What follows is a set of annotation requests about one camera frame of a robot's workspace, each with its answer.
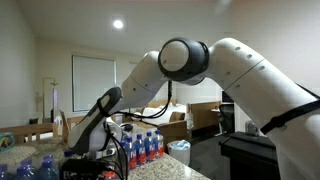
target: window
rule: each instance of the window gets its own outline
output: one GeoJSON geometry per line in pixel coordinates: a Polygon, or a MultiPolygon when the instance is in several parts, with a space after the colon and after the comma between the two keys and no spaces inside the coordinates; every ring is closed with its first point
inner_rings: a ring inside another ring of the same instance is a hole
{"type": "Polygon", "coordinates": [[[72,56],[73,112],[89,111],[97,99],[116,85],[113,60],[72,56]]]}

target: ceiling light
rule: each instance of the ceiling light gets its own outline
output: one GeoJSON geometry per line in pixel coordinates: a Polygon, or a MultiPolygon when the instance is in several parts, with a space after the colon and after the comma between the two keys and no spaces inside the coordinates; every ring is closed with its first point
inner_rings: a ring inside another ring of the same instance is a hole
{"type": "Polygon", "coordinates": [[[113,21],[113,26],[117,29],[122,29],[123,28],[123,22],[121,20],[115,20],[113,21]]]}

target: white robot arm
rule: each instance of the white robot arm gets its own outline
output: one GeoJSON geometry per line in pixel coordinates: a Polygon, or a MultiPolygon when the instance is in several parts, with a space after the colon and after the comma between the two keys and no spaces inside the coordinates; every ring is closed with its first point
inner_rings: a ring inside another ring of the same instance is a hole
{"type": "Polygon", "coordinates": [[[107,91],[72,129],[69,147],[76,153],[105,148],[104,117],[147,104],[168,80],[195,85],[204,78],[217,82],[276,145],[282,179],[320,178],[318,97],[231,38],[209,48],[173,38],[146,54],[121,89],[107,91]]]}

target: ceiling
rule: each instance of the ceiling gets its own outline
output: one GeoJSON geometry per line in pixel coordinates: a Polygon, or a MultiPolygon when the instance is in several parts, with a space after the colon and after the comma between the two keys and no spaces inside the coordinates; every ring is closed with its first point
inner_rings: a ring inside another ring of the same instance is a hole
{"type": "Polygon", "coordinates": [[[16,0],[36,37],[144,55],[173,37],[211,45],[231,0],[16,0]],[[124,18],[123,31],[112,20],[124,18]]]}

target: trash can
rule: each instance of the trash can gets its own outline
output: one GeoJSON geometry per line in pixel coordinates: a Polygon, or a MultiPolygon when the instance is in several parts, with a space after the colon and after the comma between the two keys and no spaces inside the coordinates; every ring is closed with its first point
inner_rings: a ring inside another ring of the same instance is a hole
{"type": "Polygon", "coordinates": [[[188,148],[181,149],[181,148],[176,147],[176,145],[179,142],[181,142],[181,141],[172,141],[167,144],[169,155],[171,157],[175,158],[176,160],[182,162],[183,164],[189,166],[191,144],[188,141],[185,141],[188,148]]]}

